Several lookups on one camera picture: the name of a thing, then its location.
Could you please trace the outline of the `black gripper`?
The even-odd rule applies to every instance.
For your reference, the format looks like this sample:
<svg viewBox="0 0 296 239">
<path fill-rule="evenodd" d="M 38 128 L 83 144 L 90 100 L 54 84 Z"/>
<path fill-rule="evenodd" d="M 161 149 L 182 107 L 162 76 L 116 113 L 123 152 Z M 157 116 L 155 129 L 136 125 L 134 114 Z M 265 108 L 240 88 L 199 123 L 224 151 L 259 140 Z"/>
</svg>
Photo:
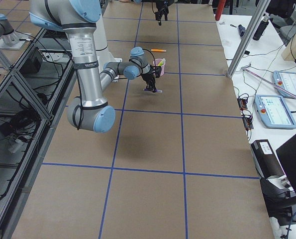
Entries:
<svg viewBox="0 0 296 239">
<path fill-rule="evenodd" d="M 157 8 L 157 12 L 155 12 L 155 19 L 158 22 L 158 25 L 162 25 L 162 11 L 164 11 L 164 17 L 165 17 L 165 21 L 168 20 L 168 4 L 169 1 L 168 0 L 157 0 L 156 1 L 156 8 Z"/>
<path fill-rule="evenodd" d="M 157 88 L 155 86 L 155 76 L 153 73 L 146 73 L 142 74 L 142 79 L 146 82 L 146 87 L 144 88 L 144 91 L 151 91 L 153 93 L 157 92 Z"/>
</svg>

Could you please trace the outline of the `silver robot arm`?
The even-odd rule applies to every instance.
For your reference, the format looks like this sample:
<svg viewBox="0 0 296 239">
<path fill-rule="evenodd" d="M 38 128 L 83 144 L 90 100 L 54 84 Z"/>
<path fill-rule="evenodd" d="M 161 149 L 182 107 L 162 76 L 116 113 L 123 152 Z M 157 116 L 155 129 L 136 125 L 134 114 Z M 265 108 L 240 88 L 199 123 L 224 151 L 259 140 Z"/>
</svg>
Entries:
<svg viewBox="0 0 296 239">
<path fill-rule="evenodd" d="M 155 79 L 161 68 L 149 64 L 141 47 L 130 51 L 127 62 L 106 62 L 103 70 L 95 48 L 94 33 L 101 19 L 98 0 L 32 0 L 31 22 L 39 27 L 65 32 L 72 51 L 80 95 L 67 110 L 69 123 L 77 129 L 98 133 L 109 131 L 115 121 L 115 109 L 108 104 L 103 91 L 118 76 L 133 80 L 139 76 L 147 86 L 146 91 L 157 92 Z"/>
<path fill-rule="evenodd" d="M 134 0 L 133 2 L 150 2 L 155 20 L 158 22 L 159 26 L 162 25 L 162 17 L 164 17 L 164 21 L 168 20 L 169 6 L 174 3 L 173 0 Z"/>
</svg>

